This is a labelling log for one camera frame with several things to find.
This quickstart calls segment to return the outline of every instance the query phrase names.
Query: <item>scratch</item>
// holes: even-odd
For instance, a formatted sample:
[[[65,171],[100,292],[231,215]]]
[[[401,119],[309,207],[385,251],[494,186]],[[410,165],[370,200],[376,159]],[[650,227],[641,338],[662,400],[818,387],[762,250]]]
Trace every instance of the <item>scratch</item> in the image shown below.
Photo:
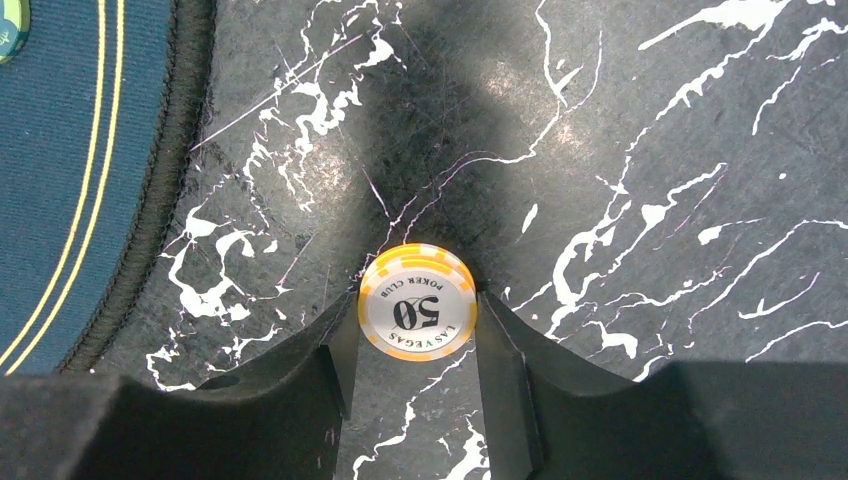
[[[327,280],[324,281],[324,299],[321,300],[321,311],[327,307],[327,286],[330,284],[330,267],[332,265],[327,265]]]
[[[427,62],[427,59],[426,59],[426,58],[424,58],[424,54],[423,54],[423,53],[421,53],[421,50],[419,50],[419,49],[418,49],[418,45],[416,45],[416,44],[415,44],[415,41],[414,41],[414,40],[412,40],[412,37],[410,37],[410,36],[409,36],[409,34],[408,34],[408,33],[406,33],[406,29],[405,29],[405,28],[403,28],[403,25],[401,25],[401,24],[396,24],[396,25],[397,25],[398,27],[400,27],[400,31],[401,31],[401,32],[403,32],[403,34],[404,34],[404,35],[406,35],[406,38],[408,38],[408,39],[409,39],[409,43],[411,43],[411,44],[412,44],[412,48],[414,48],[414,49],[415,49],[415,51],[416,51],[416,52],[418,52],[418,55],[421,57],[421,60],[423,60],[423,61],[424,61],[424,65],[427,65],[427,68],[432,68],[432,67],[430,67],[430,64]]]
[[[260,101],[259,103],[257,103],[257,104],[256,104],[256,105],[254,105],[253,107],[251,107],[248,111],[246,111],[246,112],[244,112],[243,114],[241,114],[238,118],[236,118],[236,119],[235,119],[235,120],[233,120],[232,122],[230,122],[230,123],[228,123],[228,124],[224,125],[223,127],[221,127],[218,131],[216,131],[216,132],[215,132],[215,133],[213,133],[212,135],[209,135],[208,137],[206,137],[206,138],[204,138],[203,140],[201,140],[200,142],[198,142],[198,143],[197,143],[197,145],[195,145],[195,146],[191,147],[191,150],[189,150],[189,151],[190,151],[190,152],[193,152],[193,151],[197,150],[197,149],[198,149],[198,148],[200,148],[202,145],[204,145],[204,144],[206,144],[207,142],[211,141],[213,138],[217,137],[218,135],[220,135],[220,134],[224,133],[225,131],[229,130],[230,128],[232,128],[232,127],[233,127],[235,124],[237,124],[238,122],[240,122],[240,121],[244,120],[244,119],[245,119],[248,115],[250,115],[251,113],[253,113],[253,112],[255,112],[255,111],[259,110],[259,108],[261,108],[263,105],[265,105],[266,103],[270,102],[271,100],[273,100],[273,99],[277,98],[277,97],[280,95],[280,91],[284,90],[285,88],[287,88],[287,87],[291,86],[291,85],[292,85],[292,84],[294,84],[294,83],[297,83],[297,82],[300,80],[300,77],[302,77],[302,76],[306,75],[307,73],[311,72],[311,71],[312,71],[312,70],[314,70],[315,68],[318,68],[319,66],[323,65],[323,64],[324,64],[324,61],[326,61],[328,58],[332,57],[333,55],[335,55],[335,54],[339,53],[340,51],[344,50],[345,48],[349,47],[350,45],[352,45],[352,44],[353,44],[353,42],[355,42],[355,41],[359,40],[360,38],[362,38],[362,36],[363,36],[363,35],[364,35],[364,34],[360,33],[359,35],[357,35],[357,36],[355,36],[355,37],[351,38],[350,40],[348,40],[347,42],[345,42],[344,44],[342,44],[341,46],[339,46],[339,47],[338,47],[338,48],[336,48],[335,50],[331,51],[330,53],[328,53],[327,55],[325,55],[324,57],[322,57],[322,58],[321,58],[321,60],[319,60],[319,61],[315,62],[314,64],[312,64],[312,66],[311,66],[311,67],[307,68],[306,70],[304,70],[304,71],[302,71],[301,73],[299,73],[296,77],[294,77],[294,78],[292,78],[291,80],[289,80],[288,82],[286,82],[286,84],[285,84],[285,85],[283,85],[282,87],[280,87],[280,88],[275,88],[275,89],[274,89],[274,93],[272,93],[271,95],[268,95],[267,97],[265,97],[265,99],[263,99],[262,101]]]
[[[300,259],[300,256],[301,256],[301,255],[303,255],[303,252],[305,252],[305,251],[306,251],[306,247],[308,247],[308,246],[309,246],[309,244],[310,244],[310,243],[312,243],[312,240],[314,240],[314,239],[315,239],[315,236],[316,236],[316,235],[317,235],[317,234],[312,235],[311,237],[309,237],[309,240],[307,240],[307,241],[306,241],[306,244],[305,244],[305,245],[303,245],[303,248],[301,248],[301,249],[300,249],[300,251],[299,251],[299,252],[297,252],[297,255],[295,255],[295,256],[294,256],[294,259],[292,260],[291,265],[289,265],[289,268],[288,268],[288,269],[286,269],[286,273],[284,273],[284,274],[283,274],[283,278],[281,278],[281,279],[280,279],[280,281],[279,281],[279,282],[277,282],[277,286],[278,286],[278,287],[281,287],[281,288],[282,288],[283,284],[284,284],[284,283],[286,283],[286,277],[288,277],[288,276],[289,276],[289,272],[291,272],[291,269],[292,269],[292,268],[294,268],[294,265],[295,265],[295,264],[297,263],[297,261]]]
[[[371,176],[368,175],[365,167],[362,167],[362,173],[365,174],[365,178],[368,180],[368,185],[371,186],[371,191],[374,192],[374,196],[377,197],[377,201],[380,202],[380,206],[383,207],[383,214],[386,218],[391,219],[392,217],[389,215],[389,210],[386,208],[386,202],[383,201],[383,197],[380,196],[380,192],[377,191],[377,187],[374,185],[374,182],[371,181]]]

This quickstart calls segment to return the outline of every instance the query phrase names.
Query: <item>green chip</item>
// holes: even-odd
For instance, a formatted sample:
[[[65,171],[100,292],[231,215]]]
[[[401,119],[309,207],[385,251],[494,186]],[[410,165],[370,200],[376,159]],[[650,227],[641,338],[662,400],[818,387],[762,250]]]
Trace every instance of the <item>green chip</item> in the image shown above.
[[[0,0],[0,63],[21,51],[29,35],[29,0]]]

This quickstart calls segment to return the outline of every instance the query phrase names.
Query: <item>black marble surface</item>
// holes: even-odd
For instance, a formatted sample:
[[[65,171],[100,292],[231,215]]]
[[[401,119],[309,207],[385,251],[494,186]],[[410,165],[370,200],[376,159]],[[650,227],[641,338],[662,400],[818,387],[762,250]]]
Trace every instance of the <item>black marble surface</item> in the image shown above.
[[[168,248],[96,370],[194,388],[403,241],[628,378],[846,361],[846,32],[839,0],[222,0]],[[488,478],[473,350],[364,341],[337,478]]]

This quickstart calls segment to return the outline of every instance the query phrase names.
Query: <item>yellow and white poker chip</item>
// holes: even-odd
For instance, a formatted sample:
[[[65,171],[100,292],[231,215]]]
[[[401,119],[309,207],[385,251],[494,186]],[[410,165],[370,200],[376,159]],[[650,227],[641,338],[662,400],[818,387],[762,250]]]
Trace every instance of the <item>yellow and white poker chip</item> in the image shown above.
[[[375,347],[401,360],[427,362],[471,338],[477,322],[473,281],[414,253],[380,263],[363,278],[357,305],[359,325]]]

